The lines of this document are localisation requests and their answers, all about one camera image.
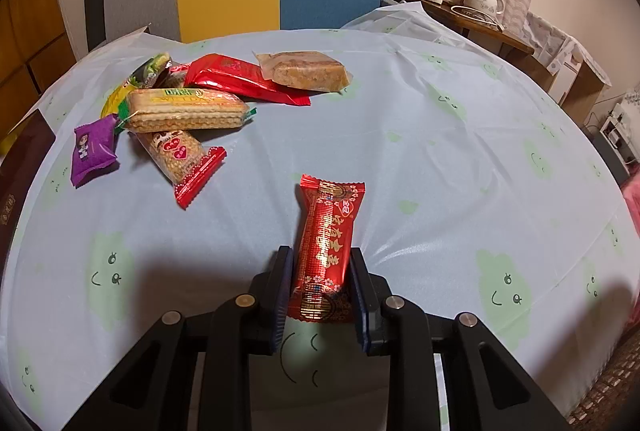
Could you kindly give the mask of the small red candy packet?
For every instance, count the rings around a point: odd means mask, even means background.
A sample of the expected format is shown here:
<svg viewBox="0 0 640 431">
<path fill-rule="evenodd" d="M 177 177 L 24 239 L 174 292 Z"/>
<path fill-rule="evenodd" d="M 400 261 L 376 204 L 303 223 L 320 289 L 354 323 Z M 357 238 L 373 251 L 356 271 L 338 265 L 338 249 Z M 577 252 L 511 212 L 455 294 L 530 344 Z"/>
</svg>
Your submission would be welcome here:
<svg viewBox="0 0 640 431">
<path fill-rule="evenodd" d="M 352 321 L 345 293 L 352 232 L 366 185 L 304 174 L 299 181 L 306 217 L 298 248 L 288 316 L 304 323 Z"/>
</svg>

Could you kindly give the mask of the sesame bar squirrel packet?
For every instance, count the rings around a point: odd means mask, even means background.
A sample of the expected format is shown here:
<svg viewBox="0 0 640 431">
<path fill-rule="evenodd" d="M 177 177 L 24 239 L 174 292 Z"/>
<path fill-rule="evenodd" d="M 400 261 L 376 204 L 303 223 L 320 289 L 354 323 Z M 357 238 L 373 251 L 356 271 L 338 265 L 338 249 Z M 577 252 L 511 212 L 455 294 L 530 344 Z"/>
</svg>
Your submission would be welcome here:
<svg viewBox="0 0 640 431">
<path fill-rule="evenodd" d="M 172 184 L 182 209 L 191 205 L 227 157 L 224 147 L 205 147 L 183 130 L 137 133 L 136 139 Z"/>
</svg>

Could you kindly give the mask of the purple snack packet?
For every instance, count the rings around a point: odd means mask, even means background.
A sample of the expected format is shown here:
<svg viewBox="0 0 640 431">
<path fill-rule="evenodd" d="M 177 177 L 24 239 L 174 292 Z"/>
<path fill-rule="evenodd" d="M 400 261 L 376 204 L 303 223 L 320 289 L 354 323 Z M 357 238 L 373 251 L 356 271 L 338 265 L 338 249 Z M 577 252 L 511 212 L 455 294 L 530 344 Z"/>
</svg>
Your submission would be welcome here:
<svg viewBox="0 0 640 431">
<path fill-rule="evenodd" d="M 97 172 L 116 164 L 115 128 L 117 124 L 117 115 L 111 114 L 74 130 L 75 145 L 70 182 L 75 188 L 79 188 Z"/>
</svg>

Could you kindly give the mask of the yellow green snack packet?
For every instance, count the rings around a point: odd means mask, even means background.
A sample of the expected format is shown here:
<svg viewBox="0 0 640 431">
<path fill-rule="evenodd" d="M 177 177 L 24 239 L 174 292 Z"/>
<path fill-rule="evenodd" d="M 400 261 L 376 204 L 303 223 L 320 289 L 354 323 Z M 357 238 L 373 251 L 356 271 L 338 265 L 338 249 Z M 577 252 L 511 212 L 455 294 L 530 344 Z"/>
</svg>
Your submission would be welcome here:
<svg viewBox="0 0 640 431">
<path fill-rule="evenodd" d="M 172 59 L 167 52 L 146 60 L 107 96 L 100 117 L 117 114 L 120 103 L 130 92 L 154 87 L 157 79 L 166 74 L 171 64 Z"/>
</svg>

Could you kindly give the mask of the orange clear small packet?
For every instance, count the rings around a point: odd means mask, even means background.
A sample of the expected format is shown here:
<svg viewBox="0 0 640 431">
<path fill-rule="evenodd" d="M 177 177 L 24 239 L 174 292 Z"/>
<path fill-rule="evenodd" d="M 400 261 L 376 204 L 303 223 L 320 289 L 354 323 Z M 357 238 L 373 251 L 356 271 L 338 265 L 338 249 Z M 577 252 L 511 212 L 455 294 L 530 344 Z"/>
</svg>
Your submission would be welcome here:
<svg viewBox="0 0 640 431">
<path fill-rule="evenodd" d="M 168 67 L 163 75 L 156 81 L 158 88 L 183 88 L 186 85 L 186 73 L 189 64 L 180 64 Z"/>
</svg>

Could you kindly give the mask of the light blue plastic tablecloth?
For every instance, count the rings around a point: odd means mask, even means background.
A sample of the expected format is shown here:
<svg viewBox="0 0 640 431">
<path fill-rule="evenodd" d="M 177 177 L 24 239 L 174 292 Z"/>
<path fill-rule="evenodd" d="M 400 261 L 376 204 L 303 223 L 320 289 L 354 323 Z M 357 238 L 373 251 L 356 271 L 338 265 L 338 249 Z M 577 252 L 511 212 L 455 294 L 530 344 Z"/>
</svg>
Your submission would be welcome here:
<svg viewBox="0 0 640 431">
<path fill-rule="evenodd" d="M 239 127 L 138 134 L 202 91 L 145 91 L 120 111 L 114 165 L 82 185 L 73 160 L 110 95 L 151 58 L 322 53 L 349 85 L 306 106 L 250 103 Z M 526 75 L 420 13 L 354 28 L 189 44 L 129 35 L 86 56 L 36 106 L 37 160 L 1 283 L 1 384 L 58 430 L 165 313 L 213 311 L 277 250 L 302 253 L 294 316 L 255 359 L 258 429 L 377 430 L 387 364 L 361 351 L 345 295 L 359 248 L 395 295 L 475 314 L 559 411 L 613 353 L 639 290 L 639 238 L 597 150 Z"/>
</svg>

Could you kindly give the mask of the gold and maroon tin box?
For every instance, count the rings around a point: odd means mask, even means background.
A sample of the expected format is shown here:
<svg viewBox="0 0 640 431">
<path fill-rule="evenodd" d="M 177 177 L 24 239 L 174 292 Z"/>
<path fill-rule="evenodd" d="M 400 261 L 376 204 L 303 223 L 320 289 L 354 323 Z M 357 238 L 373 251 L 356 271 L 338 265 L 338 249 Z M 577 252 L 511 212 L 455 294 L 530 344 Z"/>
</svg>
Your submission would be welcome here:
<svg viewBox="0 0 640 431">
<path fill-rule="evenodd" d="M 30 185 L 54 141 L 47 120 L 35 110 L 17 126 L 17 137 L 1 162 L 1 266 L 8 258 Z"/>
</svg>

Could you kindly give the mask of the cracker packet green ends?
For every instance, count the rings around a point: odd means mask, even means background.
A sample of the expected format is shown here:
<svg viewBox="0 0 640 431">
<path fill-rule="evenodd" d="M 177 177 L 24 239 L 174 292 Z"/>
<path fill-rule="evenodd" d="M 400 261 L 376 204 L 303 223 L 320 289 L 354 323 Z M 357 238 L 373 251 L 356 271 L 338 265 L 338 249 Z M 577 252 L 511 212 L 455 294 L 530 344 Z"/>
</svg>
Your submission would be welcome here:
<svg viewBox="0 0 640 431">
<path fill-rule="evenodd" d="M 255 110 L 231 93 L 167 88 L 132 91 L 117 113 L 127 130 L 155 133 L 241 128 Z"/>
</svg>

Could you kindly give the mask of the white cardboard box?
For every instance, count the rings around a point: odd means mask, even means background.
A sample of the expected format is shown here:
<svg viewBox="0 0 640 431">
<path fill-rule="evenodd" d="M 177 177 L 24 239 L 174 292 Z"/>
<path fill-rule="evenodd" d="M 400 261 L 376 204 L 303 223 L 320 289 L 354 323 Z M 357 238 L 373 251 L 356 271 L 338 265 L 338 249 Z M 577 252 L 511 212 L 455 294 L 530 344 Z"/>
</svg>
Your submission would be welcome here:
<svg viewBox="0 0 640 431">
<path fill-rule="evenodd" d="M 522 39 L 551 75 L 550 98 L 583 125 L 603 90 L 612 87 L 608 74 L 575 37 L 532 12 L 526 15 Z"/>
</svg>

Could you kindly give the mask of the red flat snack packet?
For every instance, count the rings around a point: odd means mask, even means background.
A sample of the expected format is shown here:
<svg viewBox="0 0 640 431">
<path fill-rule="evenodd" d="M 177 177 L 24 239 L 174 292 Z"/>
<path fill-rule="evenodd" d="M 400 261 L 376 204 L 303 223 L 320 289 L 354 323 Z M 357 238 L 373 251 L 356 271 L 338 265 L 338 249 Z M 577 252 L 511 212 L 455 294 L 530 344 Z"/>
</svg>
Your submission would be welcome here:
<svg viewBox="0 0 640 431">
<path fill-rule="evenodd" d="M 310 106 L 309 94 L 265 79 L 260 67 L 237 58 L 212 53 L 194 60 L 184 84 L 232 93 L 242 98 L 292 106 Z"/>
</svg>

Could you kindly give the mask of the clear-wrapped brown cake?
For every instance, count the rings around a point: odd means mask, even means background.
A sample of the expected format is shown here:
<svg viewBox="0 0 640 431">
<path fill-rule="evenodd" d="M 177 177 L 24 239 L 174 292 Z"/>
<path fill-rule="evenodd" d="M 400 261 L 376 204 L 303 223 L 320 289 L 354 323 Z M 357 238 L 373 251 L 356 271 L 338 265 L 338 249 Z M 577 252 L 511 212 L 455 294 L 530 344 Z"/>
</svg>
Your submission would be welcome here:
<svg viewBox="0 0 640 431">
<path fill-rule="evenodd" d="M 314 92 L 340 92 L 352 76 L 334 58 L 317 51 L 256 54 L 262 78 L 292 89 Z"/>
</svg>

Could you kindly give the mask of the wooden side table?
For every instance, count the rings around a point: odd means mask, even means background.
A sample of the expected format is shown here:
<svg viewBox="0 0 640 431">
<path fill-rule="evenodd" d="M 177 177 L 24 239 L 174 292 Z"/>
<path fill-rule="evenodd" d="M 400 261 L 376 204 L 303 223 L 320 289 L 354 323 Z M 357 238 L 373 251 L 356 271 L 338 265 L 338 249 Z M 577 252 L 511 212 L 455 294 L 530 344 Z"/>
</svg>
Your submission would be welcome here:
<svg viewBox="0 0 640 431">
<path fill-rule="evenodd" d="M 471 34 L 482 34 L 491 39 L 499 41 L 508 47 L 509 50 L 517 50 L 527 55 L 533 55 L 534 49 L 518 38 L 509 35 L 497 26 L 490 26 L 472 18 L 462 16 L 451 11 L 448 4 L 437 4 L 428 0 L 395 0 L 398 2 L 418 2 L 424 11 L 439 23 L 454 30 L 465 38 Z"/>
</svg>

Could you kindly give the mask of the wooden wardrobe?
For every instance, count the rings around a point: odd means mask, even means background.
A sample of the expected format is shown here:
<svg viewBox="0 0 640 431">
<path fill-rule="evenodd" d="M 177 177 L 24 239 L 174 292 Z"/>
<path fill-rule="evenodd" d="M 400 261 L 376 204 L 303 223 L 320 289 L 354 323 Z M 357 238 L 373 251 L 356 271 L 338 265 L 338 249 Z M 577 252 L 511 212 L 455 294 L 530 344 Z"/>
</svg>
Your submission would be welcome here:
<svg viewBox="0 0 640 431">
<path fill-rule="evenodd" d="M 75 63 L 58 0 L 1 0 L 1 133 Z"/>
</svg>

